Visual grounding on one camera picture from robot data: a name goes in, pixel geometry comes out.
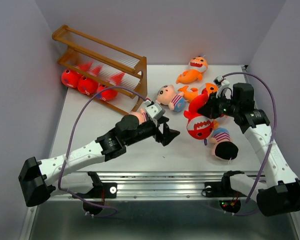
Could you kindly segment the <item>red shark plush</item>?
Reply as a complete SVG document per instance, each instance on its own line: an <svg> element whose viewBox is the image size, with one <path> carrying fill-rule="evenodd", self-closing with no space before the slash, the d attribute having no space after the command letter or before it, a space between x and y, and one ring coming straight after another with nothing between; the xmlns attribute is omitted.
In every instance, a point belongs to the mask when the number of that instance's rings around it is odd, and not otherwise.
<svg viewBox="0 0 300 240"><path fill-rule="evenodd" d="M115 74L111 75L107 81L114 86L119 86L122 82L124 75L125 75L124 72L115 73ZM106 91L100 93L102 90L107 89L107 88L108 88L108 86L106 86L104 84L99 84L99 86L97 88L98 96L96 97L98 100L107 102L107 101L111 101L116 98L116 96L118 95L118 92L114 89L106 90Z"/></svg>
<svg viewBox="0 0 300 240"><path fill-rule="evenodd" d="M205 146L208 145L208 137L218 127L216 120L198 113L198 110L207 103L208 99L207 93L198 95L190 102L188 110L183 112L184 117L187 118L188 134L196 140L201 140Z"/></svg>
<svg viewBox="0 0 300 240"><path fill-rule="evenodd" d="M86 62L86 63L81 63L76 65L75 67L82 70L82 71L88 71L91 66L92 66L93 62ZM63 71L62 75L61 75L61 82L69 87L69 88L77 88L78 84L79 84L79 80L83 75L79 72L76 72L70 68L67 68Z"/></svg>
<svg viewBox="0 0 300 240"><path fill-rule="evenodd" d="M90 70L88 73L94 77L97 77L103 67L98 65L94 69ZM85 95L93 95L98 89L99 83L92 78L88 78L86 76L82 76L79 79L77 89L80 93Z"/></svg>

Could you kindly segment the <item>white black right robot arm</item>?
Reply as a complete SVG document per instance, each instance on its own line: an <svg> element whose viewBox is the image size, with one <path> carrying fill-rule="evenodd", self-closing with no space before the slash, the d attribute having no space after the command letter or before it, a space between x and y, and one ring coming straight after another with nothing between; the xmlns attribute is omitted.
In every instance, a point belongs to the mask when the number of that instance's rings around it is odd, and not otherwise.
<svg viewBox="0 0 300 240"><path fill-rule="evenodd" d="M291 170L273 139L275 127L270 125L263 110L255 108L252 85L234 84L231 98L218 90L202 94L199 99L198 114L210 119L221 115L234 119L251 144L261 164L260 173L266 181L262 183L258 177L252 179L239 170L228 171L220 182L212 185L206 196L238 192L255 201L266 217L300 211L300 179Z"/></svg>

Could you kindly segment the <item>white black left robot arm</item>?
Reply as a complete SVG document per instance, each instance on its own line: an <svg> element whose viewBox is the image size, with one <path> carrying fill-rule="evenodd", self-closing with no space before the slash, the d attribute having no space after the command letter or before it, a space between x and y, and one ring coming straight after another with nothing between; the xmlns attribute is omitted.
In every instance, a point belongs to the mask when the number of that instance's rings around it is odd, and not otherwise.
<svg viewBox="0 0 300 240"><path fill-rule="evenodd" d="M162 116L158 122L140 123L136 116L128 114L107 133L69 154L41 160L26 159L18 176L26 206L43 204L57 189L54 184L59 179L84 167L115 159L126 153L127 146L150 137L167 146L180 135L178 130L168 126L168 121Z"/></svg>

